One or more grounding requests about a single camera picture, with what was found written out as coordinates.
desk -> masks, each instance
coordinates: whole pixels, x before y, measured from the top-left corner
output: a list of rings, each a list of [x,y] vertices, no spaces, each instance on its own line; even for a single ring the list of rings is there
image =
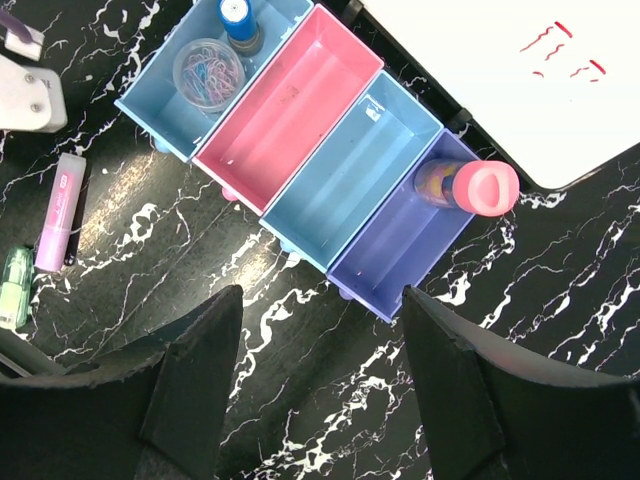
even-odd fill
[[[284,254],[255,214],[225,201],[198,168],[155,152],[113,105],[137,62],[149,60],[191,6],[17,0],[11,7],[47,29],[41,64],[62,74],[69,124],[56,135],[0,132],[0,258],[37,240],[59,152],[93,163],[78,263],[38,277],[35,321],[18,334],[72,365],[239,283],[242,343],[218,477],[427,478],[401,329],[342,300],[315,268]],[[393,75],[433,108],[434,89],[379,31],[365,19],[353,30],[397,61]],[[421,288],[536,352],[637,373],[638,178],[640,155],[565,193],[527,193],[504,218],[474,219]]]

green highlighter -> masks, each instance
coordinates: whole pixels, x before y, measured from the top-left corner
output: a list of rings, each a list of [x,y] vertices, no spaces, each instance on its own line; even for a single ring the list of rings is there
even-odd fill
[[[4,265],[0,284],[0,327],[15,330],[27,322],[33,252],[26,247],[13,247]]]

desk organizer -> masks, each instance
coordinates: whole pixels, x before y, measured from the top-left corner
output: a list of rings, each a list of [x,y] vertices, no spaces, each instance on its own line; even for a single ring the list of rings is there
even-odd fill
[[[260,223],[325,273],[441,129],[380,73]]]
[[[223,112],[205,114],[176,90],[172,69],[180,49],[192,40],[215,38],[227,42],[217,13],[218,2],[199,0],[116,101],[120,110],[184,162],[202,147],[313,6],[311,0],[252,0],[254,14],[265,36],[264,45],[256,55],[242,57],[246,84],[235,101]]]
[[[441,158],[477,160],[454,134],[443,131],[329,271],[343,297],[387,322],[400,308],[404,287],[417,286],[473,218],[429,205],[415,192],[418,168]]]
[[[247,83],[222,113],[176,90],[176,54],[190,41],[227,41],[219,0],[199,0],[116,102],[183,161],[258,215],[344,298],[390,322],[472,214],[439,209],[414,190],[435,159],[475,155],[389,74],[324,7],[251,0],[265,33],[242,57]]]
[[[316,5],[194,163],[262,215],[382,66]]]

highlighter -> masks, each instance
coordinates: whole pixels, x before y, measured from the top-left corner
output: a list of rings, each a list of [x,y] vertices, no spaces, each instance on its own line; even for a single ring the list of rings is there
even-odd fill
[[[82,157],[68,153],[60,155],[36,255],[36,267],[41,270],[57,272],[64,264],[86,167],[87,161]]]

